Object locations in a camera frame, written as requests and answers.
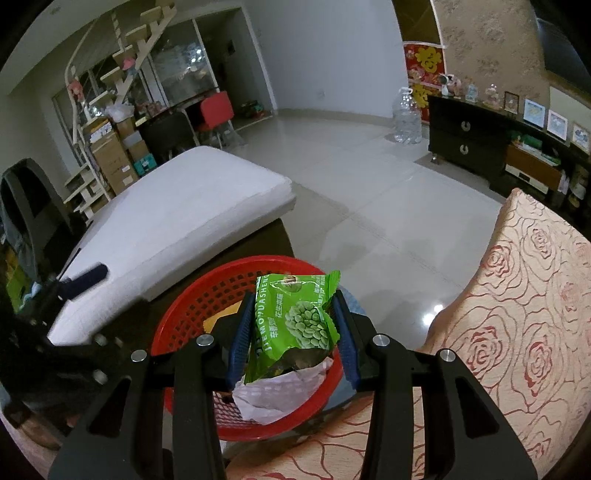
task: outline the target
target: white mattress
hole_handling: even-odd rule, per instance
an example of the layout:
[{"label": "white mattress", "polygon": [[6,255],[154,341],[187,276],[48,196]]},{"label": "white mattress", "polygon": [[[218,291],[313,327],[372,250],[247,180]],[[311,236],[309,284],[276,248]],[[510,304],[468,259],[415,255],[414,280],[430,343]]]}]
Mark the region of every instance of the white mattress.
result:
[{"label": "white mattress", "polygon": [[215,148],[172,159],[96,215],[64,276],[102,262],[109,277],[65,305],[49,340],[88,341],[134,301],[156,298],[287,213],[295,199],[288,178]]}]

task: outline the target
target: tiled floor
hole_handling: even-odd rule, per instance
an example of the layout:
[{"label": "tiled floor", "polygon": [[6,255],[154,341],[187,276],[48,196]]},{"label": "tiled floor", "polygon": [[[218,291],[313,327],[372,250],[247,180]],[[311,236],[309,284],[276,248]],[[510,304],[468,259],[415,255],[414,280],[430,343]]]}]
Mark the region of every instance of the tiled floor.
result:
[{"label": "tiled floor", "polygon": [[338,269],[378,330],[408,348],[476,271],[502,198],[374,125],[282,116],[243,129],[234,153],[294,181],[283,221],[296,256]]}]

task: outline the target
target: black chair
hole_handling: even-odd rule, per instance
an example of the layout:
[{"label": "black chair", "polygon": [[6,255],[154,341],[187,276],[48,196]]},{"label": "black chair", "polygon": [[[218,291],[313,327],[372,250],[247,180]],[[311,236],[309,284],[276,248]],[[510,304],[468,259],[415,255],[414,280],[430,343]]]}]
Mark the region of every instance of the black chair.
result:
[{"label": "black chair", "polygon": [[39,283],[59,274],[86,226],[68,213],[43,169],[30,158],[7,169],[0,200],[4,232],[23,271]]},{"label": "black chair", "polygon": [[163,112],[139,131],[159,165],[197,146],[191,124],[181,111]]}]

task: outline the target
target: ceiling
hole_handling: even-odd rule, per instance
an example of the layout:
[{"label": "ceiling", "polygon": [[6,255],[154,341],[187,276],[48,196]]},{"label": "ceiling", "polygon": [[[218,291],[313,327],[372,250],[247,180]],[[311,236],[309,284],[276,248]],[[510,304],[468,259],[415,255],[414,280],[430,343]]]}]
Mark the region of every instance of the ceiling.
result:
[{"label": "ceiling", "polygon": [[[215,0],[177,0],[176,4],[178,10],[183,11],[212,1]],[[74,34],[82,36],[85,30],[78,31],[95,18],[119,5],[134,3],[151,8],[155,0],[54,0],[35,19],[0,72],[0,95],[12,92],[25,75],[64,40]]]}]

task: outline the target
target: green snack package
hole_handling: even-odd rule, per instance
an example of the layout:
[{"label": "green snack package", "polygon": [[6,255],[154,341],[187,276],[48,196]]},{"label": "green snack package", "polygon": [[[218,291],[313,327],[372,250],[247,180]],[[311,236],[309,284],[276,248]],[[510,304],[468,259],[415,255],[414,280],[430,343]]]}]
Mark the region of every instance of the green snack package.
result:
[{"label": "green snack package", "polygon": [[325,309],[339,285],[329,275],[270,274],[256,280],[255,328],[245,383],[318,365],[339,332]]}]

